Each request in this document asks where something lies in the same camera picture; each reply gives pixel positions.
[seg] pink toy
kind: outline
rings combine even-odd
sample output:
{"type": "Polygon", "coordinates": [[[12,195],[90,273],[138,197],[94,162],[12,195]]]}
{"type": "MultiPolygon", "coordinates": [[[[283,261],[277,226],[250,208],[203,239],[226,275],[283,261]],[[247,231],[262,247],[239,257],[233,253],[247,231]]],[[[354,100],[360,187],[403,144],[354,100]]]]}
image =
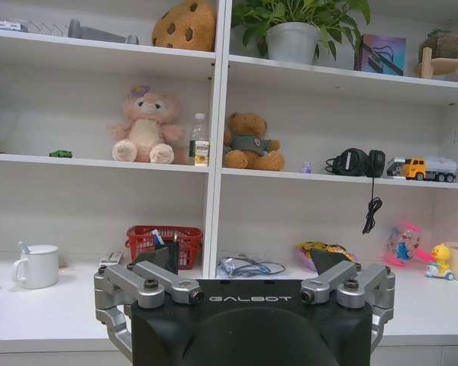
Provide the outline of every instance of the pink toy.
{"type": "Polygon", "coordinates": [[[114,159],[171,164],[175,155],[169,144],[184,135],[180,126],[172,124],[180,111],[178,99],[138,86],[127,94],[122,108],[127,122],[112,128],[118,141],[112,150],[114,159]]]}
{"type": "Polygon", "coordinates": [[[434,262],[431,254],[419,248],[421,242],[422,230],[412,223],[402,223],[390,234],[385,260],[398,267],[404,267],[414,257],[426,263],[434,262]]]}

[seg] potted plant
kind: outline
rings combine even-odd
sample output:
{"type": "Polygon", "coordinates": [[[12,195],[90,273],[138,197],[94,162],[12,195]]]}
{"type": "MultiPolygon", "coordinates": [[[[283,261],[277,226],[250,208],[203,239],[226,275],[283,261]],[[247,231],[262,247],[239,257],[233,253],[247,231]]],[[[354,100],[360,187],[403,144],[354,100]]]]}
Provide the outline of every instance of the potted plant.
{"type": "Polygon", "coordinates": [[[434,29],[427,35],[427,39],[419,48],[419,62],[422,62],[422,50],[430,47],[433,50],[433,59],[458,59],[458,36],[448,30],[434,29]]]}
{"type": "Polygon", "coordinates": [[[336,43],[344,37],[357,52],[361,33],[349,14],[352,10],[369,24],[368,0],[244,0],[233,8],[232,26],[245,28],[244,46],[256,38],[262,56],[311,63],[322,47],[336,59],[336,43]]]}

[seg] pink teddy bear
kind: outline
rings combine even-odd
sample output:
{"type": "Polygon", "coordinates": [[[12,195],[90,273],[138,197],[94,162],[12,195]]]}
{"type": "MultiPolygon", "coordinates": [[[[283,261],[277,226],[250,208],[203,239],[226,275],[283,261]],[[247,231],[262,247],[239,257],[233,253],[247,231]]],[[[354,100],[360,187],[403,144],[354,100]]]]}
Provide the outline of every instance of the pink teddy bear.
{"type": "Polygon", "coordinates": [[[184,131],[172,125],[180,112],[174,96],[152,93],[149,86],[132,88],[122,104],[127,123],[112,128],[118,141],[112,150],[121,162],[171,164],[173,148],[167,143],[180,140],[184,131]]]}

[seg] brown plush toy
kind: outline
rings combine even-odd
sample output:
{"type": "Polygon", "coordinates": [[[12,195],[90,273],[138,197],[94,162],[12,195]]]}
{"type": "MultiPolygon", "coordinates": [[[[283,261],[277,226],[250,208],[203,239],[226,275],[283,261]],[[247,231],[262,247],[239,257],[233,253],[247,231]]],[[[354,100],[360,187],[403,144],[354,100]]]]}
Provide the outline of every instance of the brown plush toy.
{"type": "Polygon", "coordinates": [[[228,168],[271,170],[279,172],[285,166],[278,140],[263,140],[268,130],[266,121],[254,113],[234,113],[229,129],[224,132],[224,145],[231,151],[224,157],[228,168]]]}
{"type": "Polygon", "coordinates": [[[171,8],[153,29],[153,46],[213,51],[215,12],[207,0],[185,0],[171,8]]]}

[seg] green toy car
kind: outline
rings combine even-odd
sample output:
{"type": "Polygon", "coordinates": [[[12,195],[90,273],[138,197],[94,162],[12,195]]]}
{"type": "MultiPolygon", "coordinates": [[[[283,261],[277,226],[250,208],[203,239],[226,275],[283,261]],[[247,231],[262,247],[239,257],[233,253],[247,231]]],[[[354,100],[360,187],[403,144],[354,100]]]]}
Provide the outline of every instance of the green toy car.
{"type": "Polygon", "coordinates": [[[56,150],[55,152],[52,152],[51,154],[49,154],[49,156],[53,158],[70,158],[71,159],[73,157],[73,153],[67,150],[56,150]]]}

